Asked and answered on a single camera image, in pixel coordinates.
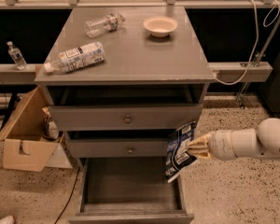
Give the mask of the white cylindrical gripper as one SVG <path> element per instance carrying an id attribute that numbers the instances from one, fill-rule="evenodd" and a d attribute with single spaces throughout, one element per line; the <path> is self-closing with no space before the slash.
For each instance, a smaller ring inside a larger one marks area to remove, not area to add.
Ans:
<path id="1" fill-rule="evenodd" d="M 231 144 L 231 130 L 218 130 L 216 132 L 207 133 L 193 141 L 188 142 L 188 148 L 194 148 L 189 154 L 198 159 L 210 160 L 211 154 L 222 161 L 233 159 L 233 148 Z"/>

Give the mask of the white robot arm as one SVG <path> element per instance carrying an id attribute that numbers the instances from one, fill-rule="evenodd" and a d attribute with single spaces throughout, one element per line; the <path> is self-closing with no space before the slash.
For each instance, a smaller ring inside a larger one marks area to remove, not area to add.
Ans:
<path id="1" fill-rule="evenodd" d="M 196 157 L 222 161 L 242 157 L 280 160 L 280 119 L 265 119 L 257 128 L 210 132 L 187 142 L 186 148 Z"/>

